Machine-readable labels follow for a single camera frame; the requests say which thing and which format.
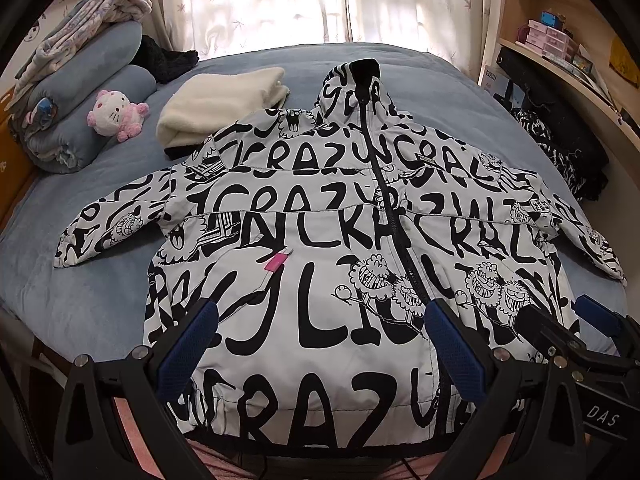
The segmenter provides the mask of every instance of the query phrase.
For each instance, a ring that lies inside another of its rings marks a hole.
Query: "white fleece garment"
[[[195,75],[164,105],[156,137],[165,148],[200,144],[257,110],[279,107],[289,94],[280,84],[283,75],[280,67],[238,75]]]

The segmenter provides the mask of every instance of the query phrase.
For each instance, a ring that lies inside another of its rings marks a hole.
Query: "jacket sleeve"
[[[174,168],[156,171],[87,206],[60,237],[54,267],[69,267],[158,222],[171,196]]]
[[[625,274],[609,243],[596,231],[581,210],[553,193],[539,175],[533,179],[534,194],[529,214],[543,232],[553,238],[563,232],[599,269],[626,286]]]

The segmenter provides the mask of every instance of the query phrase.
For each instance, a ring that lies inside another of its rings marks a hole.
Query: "pink tag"
[[[287,260],[289,257],[288,254],[278,253],[275,254],[274,257],[267,262],[264,266],[264,270],[268,270],[269,272],[275,272],[278,268]]]

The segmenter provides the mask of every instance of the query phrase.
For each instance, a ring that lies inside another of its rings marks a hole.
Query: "blue gripper pad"
[[[435,301],[424,309],[424,327],[460,396],[479,406],[486,396],[484,368]]]
[[[216,330],[218,306],[207,301],[158,367],[158,400],[172,402],[180,397]]]
[[[586,294],[579,296],[575,300],[574,311],[605,336],[616,337],[620,335],[622,327],[615,314]]]

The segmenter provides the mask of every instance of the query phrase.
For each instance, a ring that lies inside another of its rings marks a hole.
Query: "black and white jacket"
[[[151,222],[166,242],[144,342],[200,297],[220,312],[171,404],[180,429],[272,454],[437,449],[470,407],[438,370],[424,305],[446,298],[489,346],[540,358],[513,320],[533,303],[576,330],[560,232],[625,281],[581,212],[532,171],[414,123],[372,59],[331,70],[311,111],[258,111],[87,205],[54,266]]]

